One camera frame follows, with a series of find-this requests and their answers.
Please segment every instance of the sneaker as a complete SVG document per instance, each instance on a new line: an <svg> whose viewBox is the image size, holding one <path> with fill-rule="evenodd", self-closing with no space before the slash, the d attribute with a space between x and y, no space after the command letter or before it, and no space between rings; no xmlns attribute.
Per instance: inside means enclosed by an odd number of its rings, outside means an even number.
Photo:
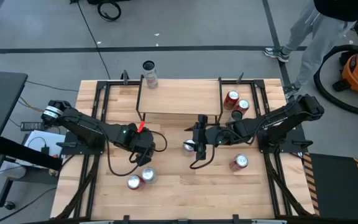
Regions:
<svg viewBox="0 0 358 224"><path fill-rule="evenodd" d="M283 54L282 49L283 47L280 47L279 49L267 47L264 50L264 54L271 58L278 58L281 62L288 62L290 55Z"/></svg>
<svg viewBox="0 0 358 224"><path fill-rule="evenodd" d="M285 98L288 99L289 97L293 96L293 95L297 95L300 93L301 88L297 88L293 83L283 86L283 90L284 90L284 95Z"/></svg>

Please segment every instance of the soda can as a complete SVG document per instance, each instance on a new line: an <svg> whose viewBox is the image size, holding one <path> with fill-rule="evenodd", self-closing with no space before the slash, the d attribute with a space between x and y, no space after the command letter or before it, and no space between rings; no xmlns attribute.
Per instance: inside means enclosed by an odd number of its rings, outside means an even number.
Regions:
<svg viewBox="0 0 358 224"><path fill-rule="evenodd" d="M155 69L154 62L146 61L143 63L144 78L146 79L149 88L158 87L157 70Z"/></svg>
<svg viewBox="0 0 358 224"><path fill-rule="evenodd" d="M229 122L233 122L233 121L239 121L241 119L242 119L241 111L232 111L230 114L230 118L227 122L229 123Z"/></svg>
<svg viewBox="0 0 358 224"><path fill-rule="evenodd" d="M190 144L194 144L195 142L191 139L186 140L185 142L190 143ZM194 154L196 153L193 149L193 147L183 143L183 149L182 149L182 153L184 156L186 157L191 157L194 156Z"/></svg>
<svg viewBox="0 0 358 224"><path fill-rule="evenodd" d="M154 184L157 181L157 173L151 167L142 170L142 179L146 184Z"/></svg>
<svg viewBox="0 0 358 224"><path fill-rule="evenodd" d="M238 154L235 158L229 163L230 170L233 172L239 171L248 166L248 159L244 154Z"/></svg>
<svg viewBox="0 0 358 224"><path fill-rule="evenodd" d="M237 104L234 106L233 110L241 111L242 115L244 115L249 108L249 103L247 100L239 100Z"/></svg>
<svg viewBox="0 0 358 224"><path fill-rule="evenodd" d="M145 182L138 175L132 175L128 178L127 185L131 190L141 190L145 186Z"/></svg>
<svg viewBox="0 0 358 224"><path fill-rule="evenodd" d="M233 109L234 105L236 105L239 98L240 98L240 94L236 90L229 91L223 102L224 109L226 110Z"/></svg>

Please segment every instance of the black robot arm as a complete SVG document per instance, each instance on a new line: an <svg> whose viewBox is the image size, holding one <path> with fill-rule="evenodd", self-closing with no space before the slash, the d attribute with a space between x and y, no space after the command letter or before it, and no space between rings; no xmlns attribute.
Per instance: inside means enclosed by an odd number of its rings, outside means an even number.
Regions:
<svg viewBox="0 0 358 224"><path fill-rule="evenodd" d="M49 101L41 116L46 127L63 126L89 148L104 145L106 139L121 149L136 154L136 162L142 166L151 161L155 143L147 128L137 128L134 123L128 125L107 124L75 108L67 101Z"/></svg>
<svg viewBox="0 0 358 224"><path fill-rule="evenodd" d="M198 122L186 131L193 131L192 143L185 144L193 147L197 152L196 160L206 159L206 145L214 147L219 145L233 145L240 143L252 144L257 133L267 128L266 141L269 144L277 144L286 138L287 132L298 126L303 121L314 121L320 119L324 108L313 96L298 96L295 101L271 111L257 118L246 118L240 121L233 121L226 124L226 127L219 125L206 129L208 117L199 115Z"/></svg>

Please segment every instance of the concrete floor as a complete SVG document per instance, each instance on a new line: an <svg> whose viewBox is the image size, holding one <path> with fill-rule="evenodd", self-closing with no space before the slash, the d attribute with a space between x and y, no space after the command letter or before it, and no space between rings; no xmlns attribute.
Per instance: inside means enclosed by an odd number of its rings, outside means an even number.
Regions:
<svg viewBox="0 0 358 224"><path fill-rule="evenodd" d="M122 17L116 22L102 20L95 6L85 0L80 5L99 47L111 78L119 78L126 69L131 78L142 73L142 62L153 60L160 78L281 78L276 60L264 57L264 46L273 46L271 26L265 13L268 3L279 44L289 37L289 28L297 20L308 0L132 0L120 2ZM29 80L60 88L77 89L81 80L106 79L106 71L96 52L81 52L94 47L93 40L76 4L68 0L0 0L0 49L75 49L78 53L0 54L0 71L22 72ZM350 32L338 44L358 44ZM302 46L307 46L306 39ZM224 50L163 51L136 47L226 46ZM288 76L295 80L302 52L294 52L286 64ZM323 83L334 82L339 65L330 60L322 71ZM314 141L310 152L358 158L358 115L343 111L323 99L310 82L303 93L314 95L326 109L319 120L304 123L306 138ZM44 108L50 99L75 104L76 93L26 84L22 96L33 106ZM341 93L348 103L358 105L358 95ZM40 113L16 105L11 119L40 121ZM8 123L3 136L21 142L24 132ZM4 179L0 177L0 190ZM53 186L15 183L8 196L18 207ZM2 223L46 220L50 215L53 192ZM7 215L0 208L0 217Z"/></svg>

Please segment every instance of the vacuum hose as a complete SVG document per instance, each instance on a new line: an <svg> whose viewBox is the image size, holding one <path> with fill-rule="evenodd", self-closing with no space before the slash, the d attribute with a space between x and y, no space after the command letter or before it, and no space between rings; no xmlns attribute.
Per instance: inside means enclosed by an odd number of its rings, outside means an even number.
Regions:
<svg viewBox="0 0 358 224"><path fill-rule="evenodd" d="M316 85L317 90L320 92L320 94L326 98L328 101L330 101L331 103L333 103L334 105L349 111L351 113L355 113L358 114L358 108L355 106L351 106L348 105L347 103L344 103L342 101L340 101L339 99L335 98L334 96L332 96L325 88L324 86L321 84L321 80L320 80L320 71L321 71L321 67L324 65L325 61L327 61L327 59L329 59L331 56L333 56L336 53L339 52L344 52L344 51L348 51L352 54L358 54L358 46L355 45L342 45L342 46L337 46L334 47L327 55L324 56L323 62L319 68L319 70L316 72L316 74L314 75L314 84Z"/></svg>

